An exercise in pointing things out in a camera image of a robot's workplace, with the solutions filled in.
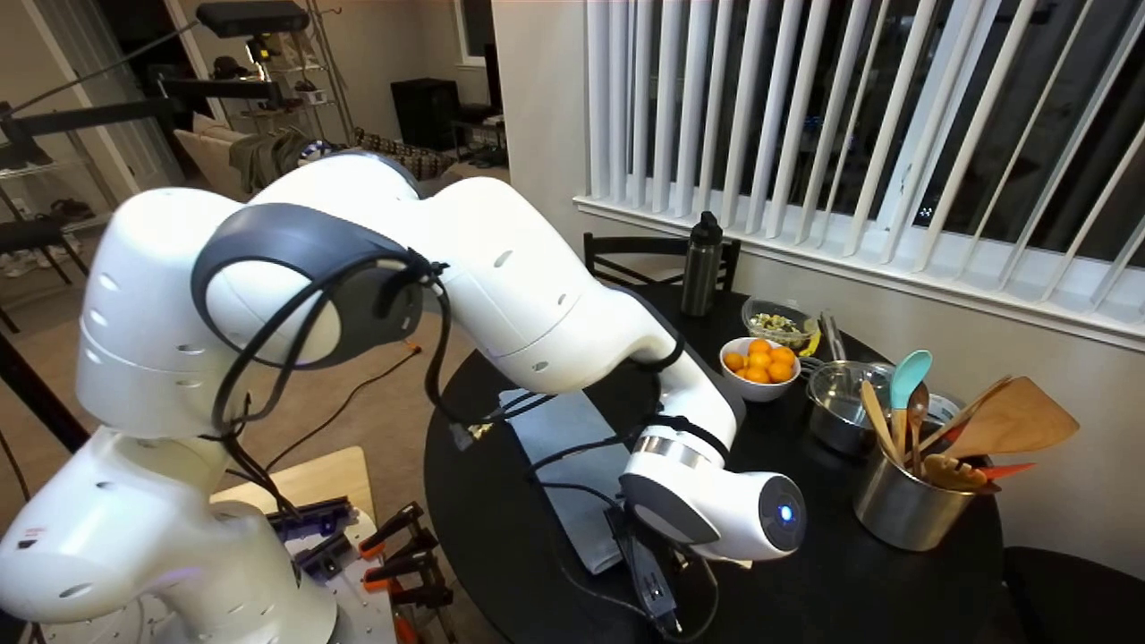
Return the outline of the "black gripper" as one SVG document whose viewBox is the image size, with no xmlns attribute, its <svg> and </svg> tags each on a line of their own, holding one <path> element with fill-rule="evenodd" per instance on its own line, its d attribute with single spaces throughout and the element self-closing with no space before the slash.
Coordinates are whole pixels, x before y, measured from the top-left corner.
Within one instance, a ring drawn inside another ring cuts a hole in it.
<svg viewBox="0 0 1145 644">
<path fill-rule="evenodd" d="M 651 544 L 641 536 L 641 525 L 627 513 L 610 513 L 610 531 L 627 561 L 641 612 L 655 623 L 660 637 L 680 644 L 684 623 L 677 621 L 677 593 Z"/>
</svg>

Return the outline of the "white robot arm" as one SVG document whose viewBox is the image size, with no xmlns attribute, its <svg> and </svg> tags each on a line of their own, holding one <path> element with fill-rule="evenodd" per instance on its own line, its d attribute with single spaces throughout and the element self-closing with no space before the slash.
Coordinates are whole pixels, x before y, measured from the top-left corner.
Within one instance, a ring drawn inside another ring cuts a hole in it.
<svg viewBox="0 0 1145 644">
<path fill-rule="evenodd" d="M 150 599 L 187 644 L 333 644 L 336 599 L 218 485 L 236 469 L 268 486 L 244 433 L 289 382 L 404 340 L 423 317 L 527 394 L 651 373 L 623 507 L 710 561 L 802 547 L 800 485 L 732 467 L 746 423 L 732 387 L 649 299 L 595 278 L 513 182 L 419 194 L 388 157 L 333 153 L 247 202 L 153 188 L 119 203 L 78 313 L 77 397 L 98 431 L 9 525 L 0 606 L 86 623 Z"/>
</svg>

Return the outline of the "light wooden robot base board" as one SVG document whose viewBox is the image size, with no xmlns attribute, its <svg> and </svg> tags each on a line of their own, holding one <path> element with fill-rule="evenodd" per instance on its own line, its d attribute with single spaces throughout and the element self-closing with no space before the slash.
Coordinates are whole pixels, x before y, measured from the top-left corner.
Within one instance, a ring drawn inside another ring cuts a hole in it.
<svg viewBox="0 0 1145 644">
<path fill-rule="evenodd" d="M 222 505 L 247 505 L 271 524 L 280 573 L 251 573 L 265 635 L 233 644 L 400 644 L 388 590 L 371 590 L 361 540 L 375 531 L 364 453 L 344 449 L 271 472 L 293 505 L 280 513 L 265 492 L 218 492 Z"/>
</svg>

